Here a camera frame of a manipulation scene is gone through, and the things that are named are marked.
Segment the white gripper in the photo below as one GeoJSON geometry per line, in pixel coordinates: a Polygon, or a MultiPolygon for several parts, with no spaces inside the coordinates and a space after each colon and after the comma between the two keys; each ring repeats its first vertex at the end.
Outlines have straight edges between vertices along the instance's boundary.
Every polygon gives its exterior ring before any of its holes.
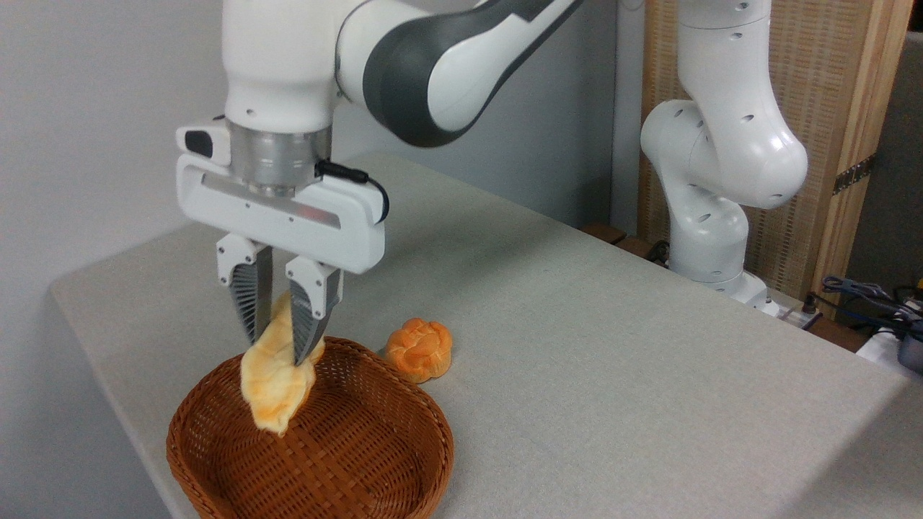
{"type": "Polygon", "coordinates": [[[228,233],[216,243],[218,279],[229,289],[250,344],[271,321],[272,247],[300,255],[287,263],[286,274],[293,364],[302,365],[342,300],[341,269],[360,275],[384,255],[382,194],[326,175],[292,198],[267,197],[228,173],[198,155],[183,154],[176,164],[180,207],[189,218],[228,233]]]}

